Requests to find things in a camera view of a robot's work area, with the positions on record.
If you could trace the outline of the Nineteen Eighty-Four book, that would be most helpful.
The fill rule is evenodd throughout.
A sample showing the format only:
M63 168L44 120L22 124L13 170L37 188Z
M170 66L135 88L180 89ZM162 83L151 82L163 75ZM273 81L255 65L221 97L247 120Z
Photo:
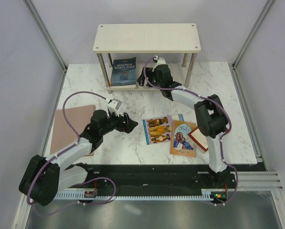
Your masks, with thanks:
M136 79L136 57L113 61L111 86L135 88Z

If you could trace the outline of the red cream cover book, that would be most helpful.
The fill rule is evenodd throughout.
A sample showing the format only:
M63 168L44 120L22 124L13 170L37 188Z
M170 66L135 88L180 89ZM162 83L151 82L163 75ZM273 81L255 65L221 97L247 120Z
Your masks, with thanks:
M206 153L208 151L208 144L206 137L200 132L199 128L196 127L188 136L193 140L194 144L203 152Z

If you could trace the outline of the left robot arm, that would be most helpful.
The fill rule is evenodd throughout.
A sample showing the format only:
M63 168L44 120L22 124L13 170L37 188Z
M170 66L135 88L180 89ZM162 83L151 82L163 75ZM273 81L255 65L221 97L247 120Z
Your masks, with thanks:
M79 138L59 150L43 157L31 158L19 184L19 191L42 206L52 202L59 191L81 184L91 187L95 177L83 164L75 162L94 152L102 143L104 135L116 130L129 134L138 122L127 113L117 115L96 110Z

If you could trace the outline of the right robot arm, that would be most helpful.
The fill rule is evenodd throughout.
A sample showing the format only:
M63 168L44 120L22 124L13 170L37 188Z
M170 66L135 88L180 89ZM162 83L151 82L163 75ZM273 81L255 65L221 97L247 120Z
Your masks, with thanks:
M231 120L220 98L215 94L203 97L186 89L173 80L167 64L151 69L151 78L147 76L147 67L144 66L138 82L147 82L150 87L159 89L165 98L194 110L197 126L208 144L209 167L213 171L208 176L208 182L215 188L223 185L225 176L222 172L227 169L228 163L223 155L222 138L230 132Z

